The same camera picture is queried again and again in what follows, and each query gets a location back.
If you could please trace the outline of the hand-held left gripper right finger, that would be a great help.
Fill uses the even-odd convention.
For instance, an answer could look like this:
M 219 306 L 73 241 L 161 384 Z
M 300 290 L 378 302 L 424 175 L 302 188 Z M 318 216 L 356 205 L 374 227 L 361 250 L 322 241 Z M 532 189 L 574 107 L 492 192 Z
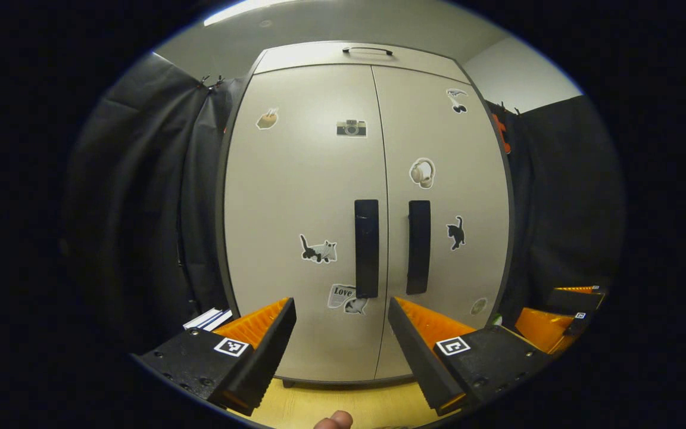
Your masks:
M 549 364 L 536 345 L 498 325 L 474 329 L 392 297 L 388 320 L 429 407 L 443 416 L 495 402 Z

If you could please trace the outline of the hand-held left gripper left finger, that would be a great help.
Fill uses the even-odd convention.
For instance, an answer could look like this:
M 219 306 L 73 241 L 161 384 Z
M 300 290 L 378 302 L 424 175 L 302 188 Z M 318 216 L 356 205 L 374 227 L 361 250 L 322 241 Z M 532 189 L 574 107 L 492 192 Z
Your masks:
M 296 321 L 294 299 L 285 297 L 217 328 L 191 324 L 136 359 L 186 393 L 250 417 L 275 377 Z

